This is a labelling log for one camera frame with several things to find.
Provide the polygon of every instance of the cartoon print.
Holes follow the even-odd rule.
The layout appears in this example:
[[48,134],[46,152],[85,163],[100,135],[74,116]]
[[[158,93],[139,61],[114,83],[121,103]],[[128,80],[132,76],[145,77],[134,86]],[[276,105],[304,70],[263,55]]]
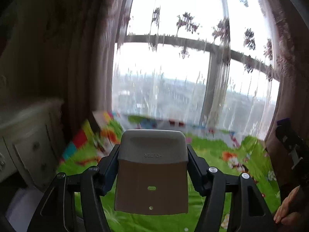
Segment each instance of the cartoon print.
[[229,219],[230,219],[230,213],[225,214],[224,220],[221,223],[221,227],[224,229],[228,229],[228,224],[229,224]]
[[170,123],[170,126],[175,126],[175,124],[177,123],[178,124],[178,127],[185,127],[186,124],[183,123],[183,122],[178,122],[178,121],[175,121],[173,119],[169,119],[168,122]]
[[67,145],[66,149],[62,154],[62,160],[70,158],[78,149],[81,149],[84,144],[88,141],[87,135],[83,129],[80,129],[77,134],[73,137],[72,141]]
[[85,166],[87,163],[93,162],[93,161],[99,163],[100,160],[101,160],[101,157],[96,156],[96,157],[93,157],[93,158],[89,158],[89,159],[85,159],[85,160],[81,160],[81,161],[76,161],[75,164],[80,165],[80,166]]
[[116,120],[111,119],[107,124],[107,127],[116,135],[118,141],[121,140],[123,128]]
[[157,123],[153,119],[149,118],[144,118],[140,122],[141,128],[142,129],[154,129],[157,128]]
[[191,137],[186,137],[186,144],[190,144],[192,142],[192,138]]
[[104,146],[103,144],[101,143],[100,139],[98,137],[94,137],[93,138],[93,145],[94,147],[100,151],[104,156],[107,156],[107,152],[106,150],[104,149]]
[[200,131],[204,137],[207,137],[207,130],[205,128],[201,128]]
[[105,118],[105,120],[106,120],[107,123],[108,123],[111,119],[114,118],[114,116],[113,116],[112,114],[109,114],[108,112],[104,112],[104,113],[103,113],[103,116],[104,116],[104,118]]
[[254,184],[259,183],[253,176],[252,176],[252,179],[253,179]]
[[248,168],[238,161],[237,155],[235,153],[224,151],[222,153],[222,159],[228,163],[228,166],[231,169],[236,169],[241,173],[249,172]]
[[213,137],[214,137],[214,133],[215,133],[214,129],[209,128],[208,132],[211,133],[213,135]]
[[234,133],[230,133],[231,141],[233,142],[233,147],[238,148],[240,144],[238,143],[237,139],[234,137]]
[[244,162],[244,163],[247,163],[247,162],[248,162],[248,160],[250,159],[251,154],[252,154],[252,151],[251,151],[250,153],[247,153],[247,154],[246,154],[246,157],[243,158],[243,162]]
[[276,176],[275,176],[275,172],[274,171],[268,171],[267,179],[269,181],[276,181],[277,179],[276,179]]
[[113,130],[109,128],[103,128],[100,134],[101,134],[101,137],[108,138],[114,144],[120,144],[120,141],[118,140]]

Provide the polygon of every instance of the sky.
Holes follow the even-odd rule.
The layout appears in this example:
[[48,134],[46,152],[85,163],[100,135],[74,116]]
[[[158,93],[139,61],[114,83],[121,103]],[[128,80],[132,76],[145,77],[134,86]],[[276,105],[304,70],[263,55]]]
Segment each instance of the sky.
[[[264,57],[264,46],[267,38],[270,38],[270,30],[267,20],[263,17],[258,0],[248,0],[245,7],[239,0],[227,0],[230,18],[231,49],[251,55],[269,65],[269,60]],[[152,13],[156,7],[160,7],[159,28],[152,23]],[[154,34],[176,35],[178,15],[182,18],[185,12],[194,16],[193,22],[200,24],[196,33],[187,32],[181,27],[179,37],[190,39],[206,39],[213,42],[211,36],[213,26],[223,19],[221,0],[133,0],[131,20],[129,21],[127,34],[144,35],[149,32]],[[249,50],[243,46],[244,32],[251,28],[255,33],[256,50]],[[148,48],[148,43],[124,43],[120,50],[115,50],[115,63],[119,65],[121,74],[126,74],[128,68],[132,74],[151,74],[154,70],[159,73],[161,68],[164,77],[170,79],[187,78],[196,82],[199,73],[203,78],[207,77],[209,65],[209,53],[194,49],[188,49],[189,57],[184,59],[179,56],[181,47],[173,47],[165,44],[158,45],[157,52]],[[242,63],[231,60],[230,78],[235,84],[235,91],[253,96],[256,91],[258,98],[265,98],[269,84],[265,74],[254,70],[252,73],[244,72]],[[273,80],[271,98],[276,101],[279,82]]]

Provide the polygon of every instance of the window frame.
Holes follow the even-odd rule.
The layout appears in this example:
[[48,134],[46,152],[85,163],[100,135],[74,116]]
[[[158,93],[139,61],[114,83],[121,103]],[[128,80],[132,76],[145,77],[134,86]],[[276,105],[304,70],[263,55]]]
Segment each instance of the window frame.
[[[158,44],[169,44],[172,46],[184,47],[195,49],[199,51],[209,52],[209,67],[207,74],[206,90],[204,95],[203,107],[200,115],[199,124],[202,124],[204,116],[209,117],[211,106],[214,99],[214,89],[217,78],[217,71],[219,68],[219,62],[217,62],[217,54],[219,53],[219,46],[214,43],[209,43],[203,40],[194,40],[189,38],[180,38],[176,36],[166,36],[163,35],[127,35],[128,24],[124,23],[123,16],[125,11],[131,13],[133,0],[123,0],[121,6],[121,13],[119,17],[116,42],[122,43],[152,43],[154,46]],[[260,72],[267,74],[269,73],[270,67],[263,62],[253,59],[243,53],[231,50],[231,59],[243,63],[248,68],[254,68]],[[272,78],[280,82],[280,76],[277,72],[272,73]]]

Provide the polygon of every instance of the white dresser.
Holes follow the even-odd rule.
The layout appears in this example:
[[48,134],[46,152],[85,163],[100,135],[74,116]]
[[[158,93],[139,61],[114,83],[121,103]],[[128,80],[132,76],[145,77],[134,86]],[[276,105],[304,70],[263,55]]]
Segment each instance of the white dresser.
[[59,99],[10,100],[0,105],[0,182],[19,172],[44,190],[65,147]]

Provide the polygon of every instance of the screw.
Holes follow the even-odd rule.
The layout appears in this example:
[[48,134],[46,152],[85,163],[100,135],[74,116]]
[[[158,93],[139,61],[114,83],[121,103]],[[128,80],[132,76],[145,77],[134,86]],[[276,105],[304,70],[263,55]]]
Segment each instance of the screw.
[[210,167],[210,168],[208,168],[208,170],[209,170],[210,172],[212,172],[212,173],[218,172],[218,169],[217,169],[216,167]]
[[244,178],[244,179],[249,179],[250,175],[247,174],[247,173],[242,173],[241,176]]
[[98,167],[97,166],[91,166],[88,168],[88,170],[90,171],[98,171]]
[[58,179],[62,179],[63,177],[65,177],[65,173],[58,173],[57,174]]

